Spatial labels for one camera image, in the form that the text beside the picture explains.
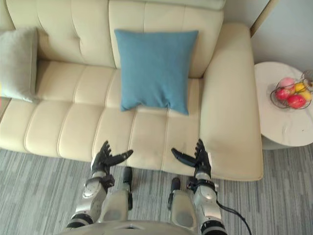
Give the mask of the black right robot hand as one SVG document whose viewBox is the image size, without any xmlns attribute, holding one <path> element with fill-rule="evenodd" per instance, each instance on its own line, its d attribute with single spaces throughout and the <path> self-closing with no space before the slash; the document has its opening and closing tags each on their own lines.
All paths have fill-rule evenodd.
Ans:
<svg viewBox="0 0 313 235">
<path fill-rule="evenodd" d="M 209 162 L 208 152 L 205 150 L 204 144 L 201 139 L 198 140 L 195 147 L 195 157 L 191 157 L 185 153 L 178 151 L 175 148 L 171 149 L 174 157 L 181 163 L 195 169 L 194 175 L 198 173 L 205 173 L 211 177 L 211 164 Z"/>
</svg>

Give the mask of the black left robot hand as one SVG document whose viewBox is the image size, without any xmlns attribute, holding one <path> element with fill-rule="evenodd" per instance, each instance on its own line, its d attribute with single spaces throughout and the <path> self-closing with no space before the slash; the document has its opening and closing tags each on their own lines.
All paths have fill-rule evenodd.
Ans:
<svg viewBox="0 0 313 235">
<path fill-rule="evenodd" d="M 118 165 L 125 160 L 127 160 L 132 154 L 133 150 L 128 150 L 124 153 L 117 154 L 113 156 L 111 154 L 111 147 L 108 141 L 105 141 L 100 149 L 100 151 L 96 154 L 96 157 L 92 160 L 91 163 L 91 173 L 104 172 L 107 175 L 110 172 L 110 167 Z"/>
</svg>

